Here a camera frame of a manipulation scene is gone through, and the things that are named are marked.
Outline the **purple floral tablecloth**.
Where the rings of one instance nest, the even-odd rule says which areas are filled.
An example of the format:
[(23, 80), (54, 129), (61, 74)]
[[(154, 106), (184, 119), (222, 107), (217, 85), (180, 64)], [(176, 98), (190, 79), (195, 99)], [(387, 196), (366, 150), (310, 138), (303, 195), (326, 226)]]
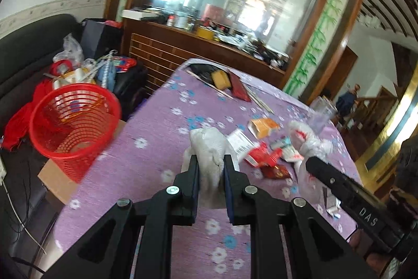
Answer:
[[(270, 117), (279, 136), (310, 109), (253, 76), (242, 81), (265, 103), (229, 99), (180, 66), (128, 120), (100, 154), (57, 220), (56, 245), (68, 250), (120, 198), (151, 198), (181, 171), (191, 130), (215, 127), (223, 134), (247, 131), (250, 120)], [(172, 278), (248, 278), (250, 229), (235, 227), (225, 210), (200, 207), (195, 224), (173, 230)]]

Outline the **long white medicine box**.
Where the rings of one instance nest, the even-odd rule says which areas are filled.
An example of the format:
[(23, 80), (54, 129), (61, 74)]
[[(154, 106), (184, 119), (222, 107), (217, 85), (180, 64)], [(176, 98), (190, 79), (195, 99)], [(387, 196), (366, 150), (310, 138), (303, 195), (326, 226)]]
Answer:
[(242, 130), (236, 129), (227, 136), (227, 140), (237, 155), (237, 161), (241, 162), (245, 159), (247, 154), (256, 147)]

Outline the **white power strip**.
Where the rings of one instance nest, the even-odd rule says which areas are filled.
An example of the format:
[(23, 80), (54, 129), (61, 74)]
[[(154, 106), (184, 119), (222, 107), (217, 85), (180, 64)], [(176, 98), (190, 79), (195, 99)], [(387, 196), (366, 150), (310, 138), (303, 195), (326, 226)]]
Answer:
[(6, 177), (7, 171), (4, 166), (2, 158), (0, 158), (0, 185), (4, 184), (4, 178)]

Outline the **white paper ball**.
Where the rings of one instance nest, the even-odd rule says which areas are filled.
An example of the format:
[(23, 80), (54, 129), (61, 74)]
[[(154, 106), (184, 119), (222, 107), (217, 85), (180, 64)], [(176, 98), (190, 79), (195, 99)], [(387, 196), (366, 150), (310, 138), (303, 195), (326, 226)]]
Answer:
[(199, 168), (199, 205), (210, 209), (226, 207), (224, 190), (224, 157), (230, 155), (235, 171), (240, 171), (237, 154), (227, 137), (217, 128), (198, 128), (189, 132), (190, 147), (183, 153), (181, 173), (188, 171), (195, 155)]

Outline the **red cigarette pack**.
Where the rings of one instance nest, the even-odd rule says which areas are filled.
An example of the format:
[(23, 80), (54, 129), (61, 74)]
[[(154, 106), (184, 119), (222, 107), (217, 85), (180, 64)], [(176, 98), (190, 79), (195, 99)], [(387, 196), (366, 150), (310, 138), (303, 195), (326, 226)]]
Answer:
[(275, 167), (282, 154), (283, 150), (281, 148), (271, 151), (266, 142), (261, 142), (249, 151), (247, 156), (245, 156), (245, 161), (254, 168)]

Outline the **yellow tray with rolls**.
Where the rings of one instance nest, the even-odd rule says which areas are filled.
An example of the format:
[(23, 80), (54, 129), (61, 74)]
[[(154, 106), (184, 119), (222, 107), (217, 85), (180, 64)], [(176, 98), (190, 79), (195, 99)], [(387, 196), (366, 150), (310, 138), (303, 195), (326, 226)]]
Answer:
[(57, 90), (66, 85), (74, 83), (91, 83), (96, 84), (93, 75), (89, 74), (86, 68), (78, 68), (74, 71), (69, 71), (63, 76), (57, 76), (53, 79), (53, 90)]

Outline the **dark red snack wrapper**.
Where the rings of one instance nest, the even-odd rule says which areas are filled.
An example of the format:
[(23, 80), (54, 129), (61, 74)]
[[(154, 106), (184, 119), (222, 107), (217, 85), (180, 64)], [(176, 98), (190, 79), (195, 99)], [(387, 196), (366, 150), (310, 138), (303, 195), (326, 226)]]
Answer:
[(291, 174), (289, 173), (288, 169), (282, 165), (262, 166), (260, 169), (264, 178), (273, 180), (291, 178)]

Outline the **white blue medicine box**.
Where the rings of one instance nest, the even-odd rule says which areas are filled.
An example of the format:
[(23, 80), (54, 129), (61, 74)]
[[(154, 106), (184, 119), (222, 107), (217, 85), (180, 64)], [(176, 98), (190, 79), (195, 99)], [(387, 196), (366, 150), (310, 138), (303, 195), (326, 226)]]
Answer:
[(339, 219), (341, 217), (340, 200), (336, 198), (328, 187), (322, 188), (322, 195), (327, 214), (334, 219)]

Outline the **clear plastic cup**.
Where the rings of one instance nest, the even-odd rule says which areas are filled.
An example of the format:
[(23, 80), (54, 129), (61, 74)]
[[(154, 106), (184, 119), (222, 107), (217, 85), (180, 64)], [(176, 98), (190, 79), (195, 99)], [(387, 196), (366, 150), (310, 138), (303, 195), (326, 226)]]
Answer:
[(318, 96), (310, 104), (312, 113), (307, 124), (315, 134), (320, 134), (328, 122), (337, 114), (335, 105), (326, 97)]

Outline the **red cloth on sofa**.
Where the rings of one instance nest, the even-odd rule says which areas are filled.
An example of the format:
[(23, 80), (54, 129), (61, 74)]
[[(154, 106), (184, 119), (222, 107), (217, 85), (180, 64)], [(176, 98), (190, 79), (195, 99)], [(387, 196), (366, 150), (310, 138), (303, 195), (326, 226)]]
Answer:
[(36, 105), (53, 90), (53, 82), (44, 79), (35, 87), (33, 98), (15, 113), (4, 130), (4, 139), (1, 144), (3, 149), (12, 151), (21, 144), (21, 139), (28, 134), (29, 123)]

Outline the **clear plastic wrap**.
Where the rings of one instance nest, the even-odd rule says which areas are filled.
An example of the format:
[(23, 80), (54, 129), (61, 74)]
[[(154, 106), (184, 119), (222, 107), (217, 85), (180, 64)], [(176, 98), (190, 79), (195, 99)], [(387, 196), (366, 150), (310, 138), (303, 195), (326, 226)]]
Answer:
[(300, 196), (311, 204), (320, 203), (323, 185), (308, 173), (306, 164), (311, 156), (326, 162), (332, 152), (332, 143), (328, 139), (319, 138), (304, 122), (290, 121), (288, 133), (293, 147), (303, 157), (300, 165), (295, 166)]

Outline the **wooden door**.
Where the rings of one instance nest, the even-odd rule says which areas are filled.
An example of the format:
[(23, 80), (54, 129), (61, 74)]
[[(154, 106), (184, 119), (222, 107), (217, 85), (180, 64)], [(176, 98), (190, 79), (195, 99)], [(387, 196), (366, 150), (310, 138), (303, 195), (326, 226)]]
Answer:
[(327, 97), (329, 100), (333, 100), (337, 96), (339, 90), (345, 84), (357, 59), (357, 54), (350, 47), (346, 47), (335, 70), (332, 72), (322, 90), (323, 96)]

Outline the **orange tissue pack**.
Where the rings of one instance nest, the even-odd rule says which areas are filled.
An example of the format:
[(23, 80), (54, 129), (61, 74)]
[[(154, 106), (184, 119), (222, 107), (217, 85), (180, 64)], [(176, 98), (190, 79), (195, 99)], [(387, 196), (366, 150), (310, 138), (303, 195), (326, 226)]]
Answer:
[(272, 133), (280, 130), (280, 125), (271, 118), (250, 120), (247, 127), (257, 139), (271, 136)]

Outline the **red plastic basket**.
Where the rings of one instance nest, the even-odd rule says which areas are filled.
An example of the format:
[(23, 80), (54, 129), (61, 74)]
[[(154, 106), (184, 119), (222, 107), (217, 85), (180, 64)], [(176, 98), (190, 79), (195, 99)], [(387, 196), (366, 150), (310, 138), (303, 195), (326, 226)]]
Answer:
[(46, 95), (29, 122), (33, 146), (75, 183), (110, 144), (121, 119), (119, 100), (91, 83), (74, 83)]

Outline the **teal wet wipe pack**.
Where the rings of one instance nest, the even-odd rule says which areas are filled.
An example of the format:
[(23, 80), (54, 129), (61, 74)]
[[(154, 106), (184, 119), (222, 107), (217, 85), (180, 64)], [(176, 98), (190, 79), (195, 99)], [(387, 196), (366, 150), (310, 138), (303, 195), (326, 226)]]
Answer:
[(274, 140), (273, 142), (270, 143), (270, 148), (271, 150), (276, 150), (276, 149), (283, 149), (286, 148), (287, 146), (291, 145), (291, 139), (289, 136), (283, 136), (279, 139)]

